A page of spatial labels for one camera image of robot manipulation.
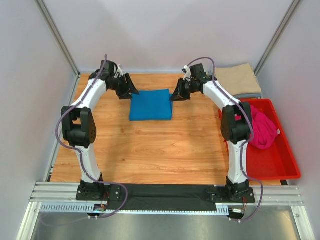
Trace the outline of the blue t-shirt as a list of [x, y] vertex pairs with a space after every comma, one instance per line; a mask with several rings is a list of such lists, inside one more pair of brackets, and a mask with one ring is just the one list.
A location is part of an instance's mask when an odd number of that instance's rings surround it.
[[133, 94], [130, 103], [129, 120], [136, 121], [170, 121], [173, 117], [172, 94], [169, 89], [142, 90]]

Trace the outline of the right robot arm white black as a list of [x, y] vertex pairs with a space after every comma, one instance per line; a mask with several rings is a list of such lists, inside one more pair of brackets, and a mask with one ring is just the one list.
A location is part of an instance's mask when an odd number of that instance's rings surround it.
[[249, 190], [247, 174], [247, 148], [252, 137], [251, 106], [241, 103], [229, 94], [216, 77], [205, 72], [203, 65], [186, 65], [184, 77], [179, 78], [170, 101], [186, 101], [191, 94], [200, 92], [222, 113], [220, 131], [228, 145], [229, 170], [224, 192], [229, 197], [239, 196]]

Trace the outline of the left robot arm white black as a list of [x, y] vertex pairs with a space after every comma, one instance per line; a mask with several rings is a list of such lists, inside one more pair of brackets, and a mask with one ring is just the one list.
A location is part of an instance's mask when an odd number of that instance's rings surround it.
[[110, 185], [103, 180], [94, 142], [97, 138], [97, 127], [93, 111], [100, 98], [108, 91], [114, 91], [120, 100], [131, 100], [139, 91], [128, 73], [107, 59], [101, 62], [100, 68], [89, 76], [87, 86], [80, 97], [71, 105], [61, 109], [58, 126], [62, 128], [63, 139], [68, 143], [63, 147], [73, 150], [81, 169], [81, 180], [76, 199], [80, 201], [106, 201]]

